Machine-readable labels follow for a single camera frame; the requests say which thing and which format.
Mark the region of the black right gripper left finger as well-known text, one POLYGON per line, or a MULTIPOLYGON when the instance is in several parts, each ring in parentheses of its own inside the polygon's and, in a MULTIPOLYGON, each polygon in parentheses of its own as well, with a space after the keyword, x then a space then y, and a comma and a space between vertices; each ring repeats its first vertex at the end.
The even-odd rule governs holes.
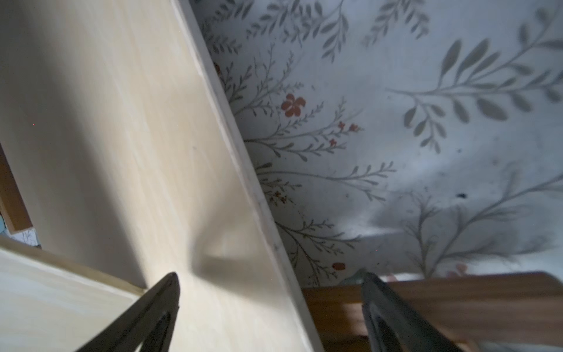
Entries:
POLYGON ((178 276, 168 273, 78 351, 168 351, 179 299, 178 276))

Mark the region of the small wooden easel frame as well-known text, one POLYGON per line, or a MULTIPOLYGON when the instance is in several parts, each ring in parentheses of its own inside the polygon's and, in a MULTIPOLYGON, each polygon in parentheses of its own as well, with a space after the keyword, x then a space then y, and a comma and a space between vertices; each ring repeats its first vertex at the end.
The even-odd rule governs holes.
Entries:
MULTIPOLYGON (((535 272, 393 282, 391 289, 466 351, 477 343, 562 346, 562 283, 535 272)), ((303 290, 327 351, 368 351, 357 285, 303 290)))

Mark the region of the large plywood board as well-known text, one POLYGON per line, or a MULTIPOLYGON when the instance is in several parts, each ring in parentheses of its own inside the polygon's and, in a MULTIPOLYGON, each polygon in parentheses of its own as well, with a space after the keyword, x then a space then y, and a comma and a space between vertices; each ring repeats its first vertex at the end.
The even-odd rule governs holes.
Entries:
POLYGON ((1 145, 43 248, 174 272, 173 351, 321 351, 187 1, 3 1, 1 145))

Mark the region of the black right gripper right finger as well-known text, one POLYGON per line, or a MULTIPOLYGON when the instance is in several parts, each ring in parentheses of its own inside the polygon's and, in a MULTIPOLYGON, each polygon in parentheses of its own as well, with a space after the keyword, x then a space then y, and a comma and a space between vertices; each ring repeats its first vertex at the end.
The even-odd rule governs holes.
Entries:
POLYGON ((362 313, 372 351, 459 351, 451 340, 403 301, 384 281, 365 273, 362 313))

